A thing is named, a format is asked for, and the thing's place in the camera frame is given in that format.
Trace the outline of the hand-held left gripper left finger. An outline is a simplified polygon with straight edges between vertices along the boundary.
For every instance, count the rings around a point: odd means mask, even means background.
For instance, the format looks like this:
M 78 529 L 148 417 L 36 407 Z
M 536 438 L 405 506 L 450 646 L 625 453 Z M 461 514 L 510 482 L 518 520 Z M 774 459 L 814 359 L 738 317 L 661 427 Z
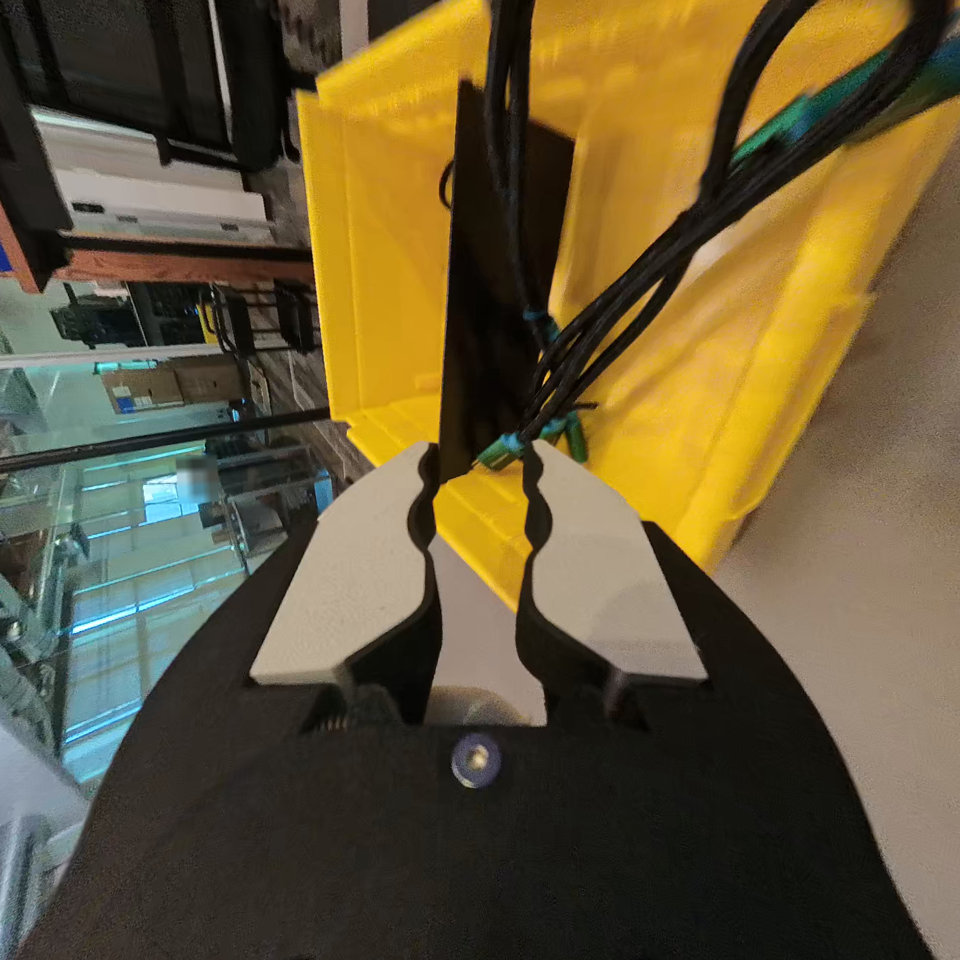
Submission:
M 390 695 L 423 723 L 443 644 L 430 546 L 439 450 L 417 441 L 318 517 L 249 677 L 261 687 L 333 685 Z

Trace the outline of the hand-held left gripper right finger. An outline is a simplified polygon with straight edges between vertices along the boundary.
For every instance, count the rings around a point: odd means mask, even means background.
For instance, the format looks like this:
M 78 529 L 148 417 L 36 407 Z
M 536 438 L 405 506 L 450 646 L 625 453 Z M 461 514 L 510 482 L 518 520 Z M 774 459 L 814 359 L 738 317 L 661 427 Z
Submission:
M 640 689 L 706 685 L 709 672 L 640 515 L 543 439 L 522 462 L 530 553 L 515 648 L 547 713 L 584 698 L 619 721 Z

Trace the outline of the yellow plastic bin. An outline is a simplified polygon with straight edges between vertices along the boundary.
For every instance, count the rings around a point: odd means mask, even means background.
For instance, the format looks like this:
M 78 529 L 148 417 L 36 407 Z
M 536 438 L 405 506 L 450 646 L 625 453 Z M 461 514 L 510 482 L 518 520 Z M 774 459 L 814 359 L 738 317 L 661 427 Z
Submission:
M 532 114 L 576 142 L 564 326 L 695 199 L 762 2 L 536 2 Z M 437 442 L 459 81 L 487 2 L 444 2 L 319 75 L 298 126 L 332 418 L 375 466 Z M 770 490 L 950 149 L 958 102 L 835 151 L 713 239 L 587 397 L 587 468 L 712 571 Z

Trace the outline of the cardboard box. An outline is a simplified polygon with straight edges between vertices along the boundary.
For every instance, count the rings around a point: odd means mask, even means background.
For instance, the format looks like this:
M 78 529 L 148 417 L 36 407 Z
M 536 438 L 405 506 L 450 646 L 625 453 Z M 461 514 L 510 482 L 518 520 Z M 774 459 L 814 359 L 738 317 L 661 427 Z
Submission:
M 249 398 L 244 374 L 225 355 L 98 365 L 96 373 L 119 415 Z

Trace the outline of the black bin divider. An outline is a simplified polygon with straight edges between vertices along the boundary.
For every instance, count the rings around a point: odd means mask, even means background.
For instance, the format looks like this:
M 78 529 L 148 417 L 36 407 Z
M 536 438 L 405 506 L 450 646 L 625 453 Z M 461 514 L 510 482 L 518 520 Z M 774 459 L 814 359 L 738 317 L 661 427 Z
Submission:
M 535 287 L 549 296 L 567 207 L 574 142 L 529 122 L 526 250 Z M 465 476 L 478 455 L 516 431 L 540 352 L 508 251 L 503 198 L 495 186 L 483 92 L 458 85 L 446 317 L 438 427 L 439 481 Z

